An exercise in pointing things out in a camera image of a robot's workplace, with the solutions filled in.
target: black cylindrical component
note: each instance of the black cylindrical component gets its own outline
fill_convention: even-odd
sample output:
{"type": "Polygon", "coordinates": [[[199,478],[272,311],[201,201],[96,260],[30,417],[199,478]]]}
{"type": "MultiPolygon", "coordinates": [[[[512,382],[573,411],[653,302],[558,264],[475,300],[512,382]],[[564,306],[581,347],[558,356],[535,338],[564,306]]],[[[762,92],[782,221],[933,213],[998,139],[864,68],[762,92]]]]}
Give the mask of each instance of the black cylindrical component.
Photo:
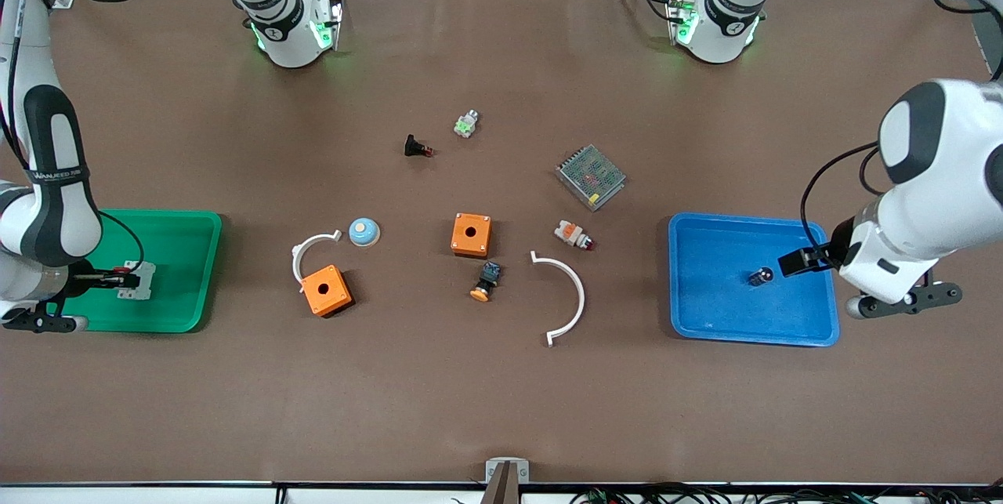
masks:
{"type": "Polygon", "coordinates": [[[749,275],[748,282],[752,286],[760,286],[773,280],[773,269],[762,267],[758,271],[749,275]]]}

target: brown table surface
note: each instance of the brown table surface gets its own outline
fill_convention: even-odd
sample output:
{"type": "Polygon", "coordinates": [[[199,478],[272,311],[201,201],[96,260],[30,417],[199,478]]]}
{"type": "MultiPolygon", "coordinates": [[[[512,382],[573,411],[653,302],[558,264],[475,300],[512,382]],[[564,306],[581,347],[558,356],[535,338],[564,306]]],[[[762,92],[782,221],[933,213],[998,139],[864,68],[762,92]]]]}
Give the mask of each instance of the brown table surface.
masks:
{"type": "MultiPolygon", "coordinates": [[[[228,0],[58,12],[97,203],[226,227],[199,333],[0,333],[0,480],[461,480],[499,454],[540,481],[995,479],[999,247],[940,265],[960,305],[842,316],[831,348],[666,331],[669,217],[794,218],[812,173],[873,140],[900,93],[988,76],[969,20],[930,0],[768,10],[740,61],[710,66],[639,0],[348,0],[344,52],[293,71],[228,0]],[[408,133],[440,154],[405,159],[408,133]],[[553,174],[590,143],[630,178],[596,214],[553,174]],[[480,262],[449,253],[457,212],[494,219],[488,304],[466,294],[480,262]],[[337,264],[359,299],[318,319],[290,248],[359,216],[378,245],[305,263],[337,264]],[[561,219],[599,249],[560,243],[561,219]],[[588,291],[550,349],[575,291],[531,249],[588,291]]],[[[868,199],[848,162],[810,218],[830,229],[868,199]]]]}

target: white robotic arm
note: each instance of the white robotic arm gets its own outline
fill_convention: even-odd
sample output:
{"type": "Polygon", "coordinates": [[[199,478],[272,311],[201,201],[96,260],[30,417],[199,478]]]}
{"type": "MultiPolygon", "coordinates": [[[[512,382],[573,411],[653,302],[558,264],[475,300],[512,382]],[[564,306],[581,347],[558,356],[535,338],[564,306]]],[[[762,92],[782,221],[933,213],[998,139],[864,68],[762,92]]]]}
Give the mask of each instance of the white robotic arm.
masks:
{"type": "MultiPolygon", "coordinates": [[[[46,302],[89,288],[135,287],[130,271],[96,270],[85,257],[101,224],[73,105],[52,63],[48,15],[55,0],[4,0],[0,103],[30,187],[0,180],[0,322],[34,331],[74,331],[79,318],[47,314],[46,302]]],[[[121,2],[126,0],[95,0],[121,2]]],[[[236,0],[258,45],[283,67],[314,61],[334,46],[338,0],[236,0]]]]}
{"type": "MultiPolygon", "coordinates": [[[[999,19],[1003,0],[983,1],[999,19]]],[[[781,258],[781,271],[839,269],[865,293],[847,306],[863,318],[959,301],[960,287],[917,282],[951,253],[1003,239],[1003,87],[949,79],[914,86],[886,113],[878,144],[892,190],[838,226],[820,250],[781,258]]]]}
{"type": "Polygon", "coordinates": [[[766,0],[674,0],[674,43],[708,63],[726,63],[752,42],[766,0]]]}

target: robot arm label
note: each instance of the robot arm label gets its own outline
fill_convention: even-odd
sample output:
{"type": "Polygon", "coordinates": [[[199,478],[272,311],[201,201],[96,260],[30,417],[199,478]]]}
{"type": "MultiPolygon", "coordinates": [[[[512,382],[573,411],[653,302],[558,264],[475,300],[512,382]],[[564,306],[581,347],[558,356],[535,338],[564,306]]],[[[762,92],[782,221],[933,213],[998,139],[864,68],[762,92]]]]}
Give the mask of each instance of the robot arm label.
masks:
{"type": "Polygon", "coordinates": [[[278,6],[279,3],[283,3],[283,5],[282,5],[283,8],[279,10],[279,12],[276,14],[276,16],[278,16],[279,14],[282,14],[282,10],[285,10],[285,7],[286,7],[285,2],[286,2],[286,0],[263,0],[261,2],[241,0],[241,3],[244,5],[244,8],[247,8],[248,10],[253,10],[255,12],[261,12],[263,10],[269,10],[271,8],[274,8],[274,7],[278,6]]]}
{"type": "MultiPolygon", "coordinates": [[[[288,0],[283,4],[283,8],[285,8],[286,4],[288,4],[288,0]]],[[[269,23],[257,18],[252,18],[251,23],[255,25],[255,29],[257,31],[264,34],[269,40],[274,42],[286,41],[289,38],[290,32],[300,26],[300,23],[303,20],[303,0],[293,0],[293,11],[291,11],[285,18],[280,19],[278,22],[269,23]]]]}
{"type": "Polygon", "coordinates": [[[734,37],[741,35],[759,17],[759,10],[765,0],[754,6],[741,6],[729,0],[704,0],[707,18],[720,26],[721,34],[734,37]]]}

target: semicircular white plastic part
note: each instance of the semicircular white plastic part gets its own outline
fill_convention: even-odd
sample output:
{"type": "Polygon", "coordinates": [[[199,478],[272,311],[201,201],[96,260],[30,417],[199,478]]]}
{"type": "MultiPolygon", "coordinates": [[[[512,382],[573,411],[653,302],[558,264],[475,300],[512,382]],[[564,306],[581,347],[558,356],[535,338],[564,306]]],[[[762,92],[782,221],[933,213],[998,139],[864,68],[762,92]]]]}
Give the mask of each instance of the semicircular white plastic part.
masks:
{"type": "Polygon", "coordinates": [[[542,263],[545,265],[555,265],[558,269],[562,269],[562,271],[566,272],[567,275],[571,277],[572,282],[575,283],[575,289],[578,290],[578,311],[575,312],[575,317],[558,329],[547,332],[547,346],[553,347],[555,339],[571,331],[572,328],[578,323],[578,320],[582,319],[582,312],[585,311],[585,286],[582,285],[582,279],[578,277],[578,273],[576,273],[566,263],[562,263],[562,261],[558,261],[557,259],[537,257],[537,251],[531,251],[530,258],[533,260],[534,265],[542,263]]]}
{"type": "Polygon", "coordinates": [[[293,276],[296,278],[296,282],[303,282],[303,273],[300,272],[300,264],[303,262],[303,255],[308,249],[319,244],[323,241],[336,242],[341,240],[341,230],[335,230],[333,234],[317,234],[312,238],[308,238],[304,243],[293,247],[293,276]]]}

